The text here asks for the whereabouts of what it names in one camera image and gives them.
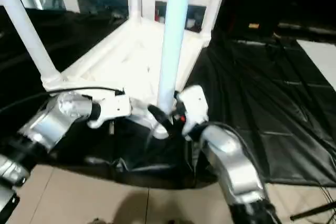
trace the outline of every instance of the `black cable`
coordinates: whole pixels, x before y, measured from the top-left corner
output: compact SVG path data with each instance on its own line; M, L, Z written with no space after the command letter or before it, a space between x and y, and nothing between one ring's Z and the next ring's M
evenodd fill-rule
M78 87L78 88L69 88L69 89L49 90L49 91L33 94L33 95L30 95L30 96L28 96L26 98L23 98L21 100L17 100L13 103L10 103L9 105L4 106L0 109L0 114L3 113L6 110L11 109L12 107L18 106L22 103L28 102L30 100L33 100L33 99L36 99L36 98L39 98L39 97L43 97L45 95L62 93L62 92L69 92L69 91L76 91L76 90L86 90L86 89L100 89L100 90L108 90L108 91L113 91L113 92L123 92L123 91L118 90L118 89L111 89L111 88L106 88L106 87Z

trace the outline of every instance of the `silver robot arm segment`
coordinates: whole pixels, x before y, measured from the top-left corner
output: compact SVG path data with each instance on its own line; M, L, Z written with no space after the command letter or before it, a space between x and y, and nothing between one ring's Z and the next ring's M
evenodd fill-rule
M233 132L210 125L201 134L207 160L214 168L234 223L280 224L264 184Z
M234 133L210 125L202 132L201 143L228 204L250 203L265 197L256 168Z
M130 99L121 94L108 101L94 102L75 92L61 93L37 112L18 132L0 148L0 224L6 223L19 203L12 189L22 186L36 166L79 120L97 128L110 119L131 114Z

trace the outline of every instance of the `black tarp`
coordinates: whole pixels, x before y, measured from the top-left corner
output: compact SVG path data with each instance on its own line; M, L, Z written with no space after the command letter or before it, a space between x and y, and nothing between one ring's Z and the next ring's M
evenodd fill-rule
M64 70L122 20L109 15L28 10L52 60ZM0 103L43 90L39 74L5 11L0 9ZM268 182L336 186L336 94L294 40L249 41L213 36L187 85L200 84L209 118L234 127L248 142ZM0 114L1 137L15 132L43 99ZM91 130L77 125L48 162L121 183L160 188L201 187L215 181L182 139L151 141L128 120Z

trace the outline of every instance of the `white cart frame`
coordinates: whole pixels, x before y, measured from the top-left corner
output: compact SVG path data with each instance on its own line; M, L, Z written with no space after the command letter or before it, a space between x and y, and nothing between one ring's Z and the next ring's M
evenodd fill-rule
M168 0L165 25L141 18L140 0L129 0L130 18L62 73L52 63L20 0L0 1L46 90L85 86L124 89L134 98L132 120L153 128L156 121L141 106L157 104L170 112L174 90L184 88L198 55L211 40L222 0L211 0L199 34L184 30L188 0ZM84 92L97 100L111 95Z

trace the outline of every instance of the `light blue pole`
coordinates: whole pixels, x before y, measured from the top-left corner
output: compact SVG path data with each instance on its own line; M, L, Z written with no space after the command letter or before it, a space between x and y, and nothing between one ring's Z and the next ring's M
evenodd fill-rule
M157 105L165 113L173 107L188 0L168 0Z

